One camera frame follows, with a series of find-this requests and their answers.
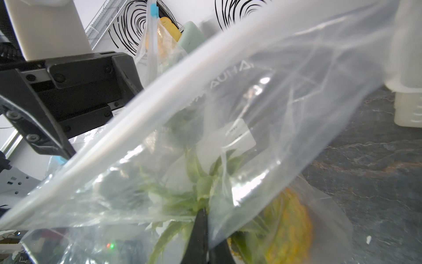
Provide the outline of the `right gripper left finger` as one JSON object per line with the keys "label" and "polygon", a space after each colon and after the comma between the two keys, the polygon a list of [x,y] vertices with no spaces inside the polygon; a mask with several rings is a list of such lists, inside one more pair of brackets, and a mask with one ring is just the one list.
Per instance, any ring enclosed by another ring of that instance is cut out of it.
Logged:
{"label": "right gripper left finger", "polygon": [[207,264],[208,216],[206,209],[196,215],[193,229],[181,264]]}

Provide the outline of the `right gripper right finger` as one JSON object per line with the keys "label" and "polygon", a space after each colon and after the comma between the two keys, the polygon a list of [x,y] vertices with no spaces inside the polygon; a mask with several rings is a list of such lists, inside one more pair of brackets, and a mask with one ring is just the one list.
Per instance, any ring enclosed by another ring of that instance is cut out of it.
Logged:
{"label": "right gripper right finger", "polygon": [[236,264],[227,240],[223,240],[209,251],[210,264]]}

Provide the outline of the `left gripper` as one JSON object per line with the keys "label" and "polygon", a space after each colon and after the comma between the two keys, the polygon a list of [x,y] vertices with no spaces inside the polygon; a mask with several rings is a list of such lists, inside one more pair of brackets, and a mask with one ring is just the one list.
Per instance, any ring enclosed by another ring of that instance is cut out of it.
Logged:
{"label": "left gripper", "polygon": [[144,88],[122,52],[1,65],[1,112],[40,155],[71,159],[68,138],[106,124]]}

